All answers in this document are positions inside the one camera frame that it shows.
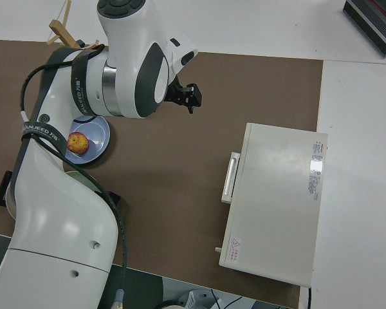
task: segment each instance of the red apple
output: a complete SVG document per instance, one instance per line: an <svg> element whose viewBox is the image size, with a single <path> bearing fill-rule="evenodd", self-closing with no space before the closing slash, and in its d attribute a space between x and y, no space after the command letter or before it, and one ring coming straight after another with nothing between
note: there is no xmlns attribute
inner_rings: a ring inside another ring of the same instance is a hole
<svg viewBox="0 0 386 309"><path fill-rule="evenodd" d="M82 155L89 149L89 140L81 132L72 132L67 139L67 148L72 153Z"/></svg>

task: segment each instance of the blue plate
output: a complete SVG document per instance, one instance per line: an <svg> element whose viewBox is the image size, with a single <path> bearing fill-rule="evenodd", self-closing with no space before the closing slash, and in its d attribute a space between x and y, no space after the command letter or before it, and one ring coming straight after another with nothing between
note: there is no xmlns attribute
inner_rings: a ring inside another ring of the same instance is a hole
<svg viewBox="0 0 386 309"><path fill-rule="evenodd" d="M79 121L86 121L92 117L80 116ZM89 140L89 149L84 154L76 154L67 150L66 158L74 164L86 164L96 160L105 150L110 140L110 127L102 116L97 116L90 122L79 124L72 122L70 133L83 133Z"/></svg>

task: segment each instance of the drawer handle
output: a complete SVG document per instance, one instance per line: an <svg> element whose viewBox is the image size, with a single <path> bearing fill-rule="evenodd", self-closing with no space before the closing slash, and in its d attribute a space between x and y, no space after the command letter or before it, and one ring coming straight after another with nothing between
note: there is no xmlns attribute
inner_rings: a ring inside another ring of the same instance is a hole
<svg viewBox="0 0 386 309"><path fill-rule="evenodd" d="M227 169L225 186L223 187L223 194L221 201L223 203L231 203L233 195L233 187L236 179L237 167L239 166L240 153L232 153L230 155L229 166Z"/></svg>

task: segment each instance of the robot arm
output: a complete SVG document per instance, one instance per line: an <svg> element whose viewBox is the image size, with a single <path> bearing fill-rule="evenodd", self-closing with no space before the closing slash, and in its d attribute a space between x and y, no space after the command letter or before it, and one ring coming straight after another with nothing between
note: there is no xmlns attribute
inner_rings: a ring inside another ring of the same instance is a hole
<svg viewBox="0 0 386 309"><path fill-rule="evenodd" d="M164 30L152 1L99 0L97 9L109 51L89 59L91 51L57 50L48 64L71 65L44 71L24 123L24 133L47 141L23 140L6 195L17 219L0 266L0 309L96 308L102 295L118 236L115 216L48 151L65 151L73 119L143 118L165 99L190 110L201 103L197 86L182 88L176 77L197 50Z"/></svg>

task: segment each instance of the brown mat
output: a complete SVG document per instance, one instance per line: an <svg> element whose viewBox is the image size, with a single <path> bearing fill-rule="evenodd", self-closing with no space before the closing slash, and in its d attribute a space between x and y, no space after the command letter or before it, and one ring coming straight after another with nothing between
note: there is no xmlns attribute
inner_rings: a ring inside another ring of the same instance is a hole
<svg viewBox="0 0 386 309"><path fill-rule="evenodd" d="M21 84L54 49L0 41L0 181L20 145ZM144 120L107 118L109 147L87 169L122 196L129 267L297 308L298 286L220 267L214 248L228 216L220 199L230 152L241 150L246 123L315 131L321 74L321 61L201 53L179 75L203 94L193 115L164 103ZM13 227L0 207L0 234L11 236Z"/></svg>

